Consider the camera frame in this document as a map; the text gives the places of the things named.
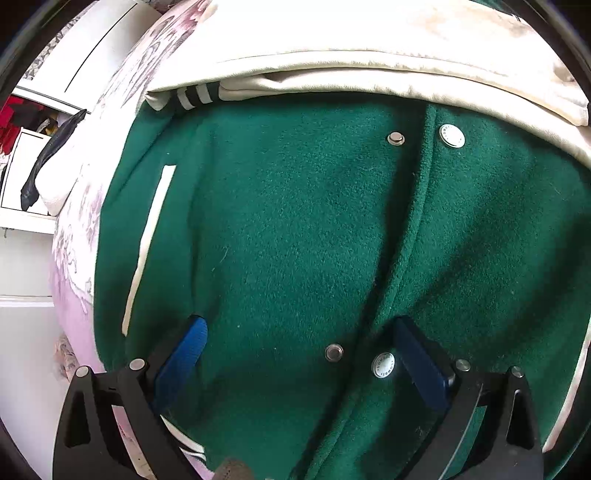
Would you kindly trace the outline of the red hanging clothes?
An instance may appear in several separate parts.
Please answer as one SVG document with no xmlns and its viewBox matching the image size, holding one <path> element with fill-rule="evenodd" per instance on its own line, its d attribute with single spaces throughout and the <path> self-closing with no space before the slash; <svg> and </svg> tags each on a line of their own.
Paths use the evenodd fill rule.
<svg viewBox="0 0 591 480">
<path fill-rule="evenodd" d="M 17 96 L 10 96 L 1 110 L 1 153 L 11 153 L 22 128 L 35 131 L 42 123 L 45 107 Z"/>
</svg>

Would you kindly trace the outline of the floral bed blanket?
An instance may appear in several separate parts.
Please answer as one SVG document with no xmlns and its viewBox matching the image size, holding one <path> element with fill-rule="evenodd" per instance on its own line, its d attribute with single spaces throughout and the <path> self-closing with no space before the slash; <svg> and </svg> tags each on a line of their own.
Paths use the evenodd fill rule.
<svg viewBox="0 0 591 480">
<path fill-rule="evenodd" d="M 214 1 L 182 1 L 156 20 L 132 48 L 62 152 L 82 156 L 79 176 L 53 237 L 50 274 L 57 320 L 79 365 L 102 373 L 94 339 L 93 290 L 99 218 L 122 149 L 158 66 L 215 10 Z"/>
</svg>

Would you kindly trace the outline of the green varsity jacket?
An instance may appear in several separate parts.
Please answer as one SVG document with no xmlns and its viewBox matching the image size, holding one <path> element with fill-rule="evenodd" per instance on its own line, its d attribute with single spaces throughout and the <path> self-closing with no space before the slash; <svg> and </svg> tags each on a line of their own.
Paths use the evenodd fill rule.
<svg viewBox="0 0 591 480">
<path fill-rule="evenodd" d="M 535 476 L 590 475 L 590 53 L 551 1 L 185 1 L 100 213 L 108 370 L 205 478 L 396 479 L 451 400 L 410 317 L 524 380 Z"/>
</svg>

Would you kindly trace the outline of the black garment on bed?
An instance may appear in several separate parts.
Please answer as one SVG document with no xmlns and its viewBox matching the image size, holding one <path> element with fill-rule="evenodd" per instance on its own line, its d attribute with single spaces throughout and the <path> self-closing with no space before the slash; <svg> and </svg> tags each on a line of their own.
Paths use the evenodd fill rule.
<svg viewBox="0 0 591 480">
<path fill-rule="evenodd" d="M 77 125 L 84 120 L 87 113 L 88 111 L 86 109 L 81 109 L 59 126 L 55 134 L 37 156 L 20 192 L 20 206 L 22 211 L 27 211 L 39 199 L 39 191 L 35 185 L 35 181 L 41 168 L 65 145 L 76 130 Z"/>
</svg>

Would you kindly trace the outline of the white folded garment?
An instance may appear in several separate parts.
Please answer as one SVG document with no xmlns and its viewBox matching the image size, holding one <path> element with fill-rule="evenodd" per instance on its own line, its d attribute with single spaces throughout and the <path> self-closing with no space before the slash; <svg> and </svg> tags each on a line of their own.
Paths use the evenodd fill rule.
<svg viewBox="0 0 591 480">
<path fill-rule="evenodd" d="M 79 155 L 57 153 L 40 169 L 35 187 L 50 216 L 60 214 L 81 168 L 82 158 Z"/>
</svg>

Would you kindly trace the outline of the white drawer unit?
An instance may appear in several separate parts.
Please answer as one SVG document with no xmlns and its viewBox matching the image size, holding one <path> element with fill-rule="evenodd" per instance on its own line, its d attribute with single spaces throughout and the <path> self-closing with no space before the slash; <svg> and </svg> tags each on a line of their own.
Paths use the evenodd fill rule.
<svg viewBox="0 0 591 480">
<path fill-rule="evenodd" d="M 1 207 L 21 211 L 21 190 L 49 136 L 22 129 L 9 156 L 1 190 Z"/>
</svg>

